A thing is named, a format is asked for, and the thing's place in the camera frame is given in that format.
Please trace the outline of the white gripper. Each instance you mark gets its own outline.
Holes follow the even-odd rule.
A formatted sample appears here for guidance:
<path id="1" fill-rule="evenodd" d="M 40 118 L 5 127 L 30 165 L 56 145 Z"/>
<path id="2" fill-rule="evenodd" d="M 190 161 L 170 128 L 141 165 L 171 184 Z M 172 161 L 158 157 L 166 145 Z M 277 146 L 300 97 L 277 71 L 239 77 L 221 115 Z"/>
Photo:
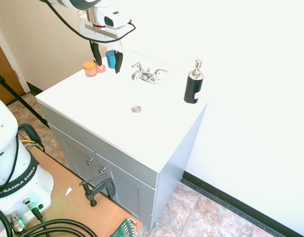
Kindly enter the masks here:
<path id="1" fill-rule="evenodd" d="M 121 27 L 119 30 L 112 27 L 96 27 L 93 23 L 87 19 L 85 11 L 78 12 L 79 17 L 79 32 L 90 39 L 105 41 L 106 43 L 100 43 L 107 48 L 113 49 L 115 56 L 115 73 L 118 74 L 121 69 L 123 61 L 123 53 L 125 52 L 125 43 L 120 39 L 125 34 L 125 27 Z M 91 51 L 93 54 L 96 65 L 102 65 L 102 57 L 99 50 L 99 45 L 96 42 L 89 41 Z"/>

